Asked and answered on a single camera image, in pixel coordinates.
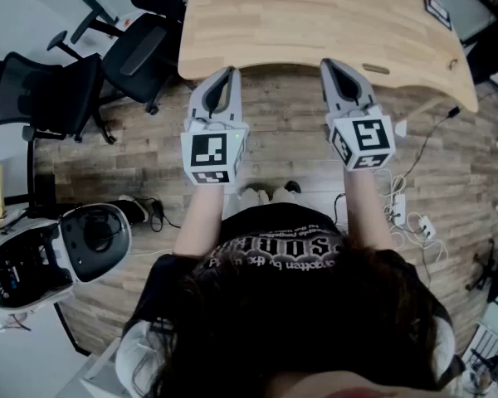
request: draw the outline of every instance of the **wooden floor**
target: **wooden floor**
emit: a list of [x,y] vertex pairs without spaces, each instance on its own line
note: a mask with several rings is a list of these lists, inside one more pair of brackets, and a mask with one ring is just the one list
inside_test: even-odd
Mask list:
[[[472,256],[485,255],[487,240],[498,248],[498,93],[491,85],[478,88],[480,112],[465,110],[437,129],[428,141],[420,163],[408,176],[407,210],[430,217],[437,236],[450,256],[435,262],[437,249],[425,252],[432,274],[432,292],[450,312],[457,348],[463,350],[485,305],[485,293],[465,291],[476,266]],[[393,122],[431,97],[430,90],[376,89],[378,102]],[[118,139],[103,142],[88,124],[83,144],[73,140],[37,142],[37,172],[54,172],[59,201],[97,202],[120,194],[161,199],[173,223],[183,220],[193,186],[181,162],[179,134],[187,113],[189,90],[172,85],[164,90],[159,113],[150,116],[128,99],[102,109]],[[303,199],[334,216],[333,202],[344,190],[342,164],[325,142],[325,104],[319,72],[294,66],[263,66],[242,71],[244,120],[251,126],[248,149],[237,183],[281,186],[294,179]],[[397,138],[393,174],[406,172],[433,124],[446,116],[446,104],[408,121],[408,136]],[[378,180],[381,192],[388,180]],[[339,213],[344,213],[344,201]],[[153,233],[147,226],[134,228],[133,254],[171,248],[177,231],[165,226]],[[403,257],[418,266],[427,283],[421,251],[405,244]],[[93,284],[76,288],[74,298],[61,304],[78,344],[102,352],[132,313],[156,256],[129,257],[122,269]]]

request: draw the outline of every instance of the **white pants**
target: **white pants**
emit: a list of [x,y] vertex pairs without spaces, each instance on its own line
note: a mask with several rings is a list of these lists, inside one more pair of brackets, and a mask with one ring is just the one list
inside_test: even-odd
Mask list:
[[234,194],[229,197],[225,211],[223,212],[223,220],[254,206],[268,205],[270,203],[296,203],[300,205],[295,195],[297,193],[288,192],[284,187],[279,187],[273,193],[272,199],[269,200],[267,193],[263,190],[256,192],[248,188],[240,196]]

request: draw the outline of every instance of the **black t-shirt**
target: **black t-shirt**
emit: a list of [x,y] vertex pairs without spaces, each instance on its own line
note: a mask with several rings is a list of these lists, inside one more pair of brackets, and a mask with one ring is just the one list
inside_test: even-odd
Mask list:
[[[203,264],[199,260],[174,255],[161,256],[149,273],[126,333],[139,320],[155,323],[170,319],[173,288],[195,269],[214,267],[224,255],[234,264],[272,266],[272,275],[309,276],[316,281],[317,270],[331,267],[344,243],[343,234],[326,215],[290,203],[255,206],[222,222],[218,247]],[[417,285],[425,299],[431,299],[434,315],[452,324],[446,309],[422,284],[415,267],[392,250],[377,252],[394,269],[401,270]]]

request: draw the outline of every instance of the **lips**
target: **lips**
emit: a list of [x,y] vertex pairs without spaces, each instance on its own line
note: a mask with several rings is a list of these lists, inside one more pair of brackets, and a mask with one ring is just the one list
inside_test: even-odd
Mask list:
[[382,398],[385,396],[395,396],[395,393],[380,392],[369,388],[351,388],[333,392],[325,398]]

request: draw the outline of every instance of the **chair seat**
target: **chair seat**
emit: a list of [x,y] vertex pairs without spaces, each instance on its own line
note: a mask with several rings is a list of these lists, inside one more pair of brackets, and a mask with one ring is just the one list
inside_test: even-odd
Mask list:
[[50,91],[43,90],[45,108],[37,116],[37,127],[56,133],[80,133],[92,115],[103,84],[100,57],[87,56],[65,66],[49,81]]
[[[155,28],[166,31],[154,53],[132,75],[120,72],[140,42]],[[150,101],[159,92],[168,77],[177,72],[179,45],[183,26],[166,18],[145,13],[116,40],[109,49],[101,67],[105,78],[117,89],[141,103]]]

